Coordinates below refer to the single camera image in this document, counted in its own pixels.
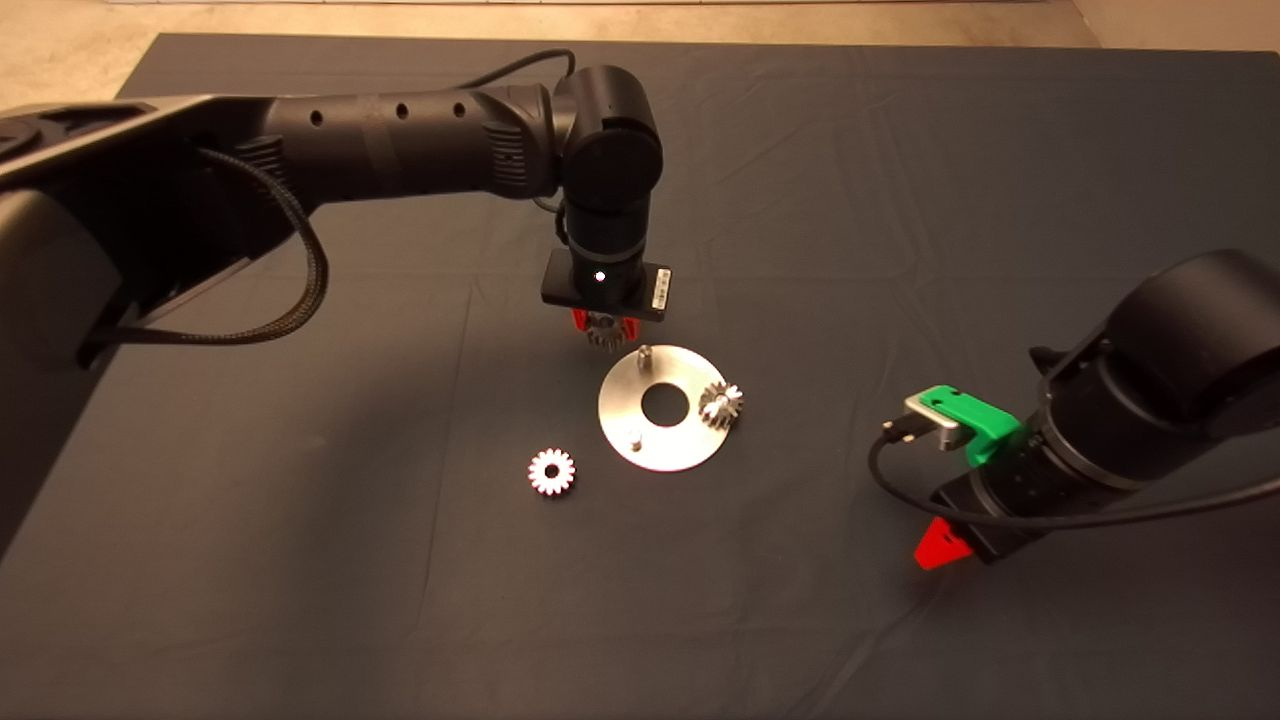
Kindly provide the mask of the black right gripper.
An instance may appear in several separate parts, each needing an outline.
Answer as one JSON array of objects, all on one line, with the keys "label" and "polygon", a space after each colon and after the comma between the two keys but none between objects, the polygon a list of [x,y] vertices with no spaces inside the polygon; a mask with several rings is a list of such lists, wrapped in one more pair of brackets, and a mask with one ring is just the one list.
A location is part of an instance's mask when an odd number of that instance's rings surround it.
[{"label": "black right gripper", "polygon": [[1047,530],[998,524],[1000,519],[1046,515],[1051,510],[1050,477],[1030,468],[983,465],[972,468],[931,493],[931,500],[955,512],[982,515],[986,521],[932,518],[913,560],[932,571],[977,556],[993,564],[1044,538]]}]

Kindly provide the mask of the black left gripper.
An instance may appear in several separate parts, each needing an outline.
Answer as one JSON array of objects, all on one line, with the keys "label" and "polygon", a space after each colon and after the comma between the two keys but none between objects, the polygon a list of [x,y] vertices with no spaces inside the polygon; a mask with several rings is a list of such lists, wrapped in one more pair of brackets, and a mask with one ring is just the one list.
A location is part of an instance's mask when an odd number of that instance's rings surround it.
[{"label": "black left gripper", "polygon": [[595,263],[571,250],[554,250],[541,279],[544,304],[571,307],[576,331],[589,331],[590,313],[623,316],[626,343],[637,340],[640,322],[662,323],[669,309],[671,268],[628,259]]}]

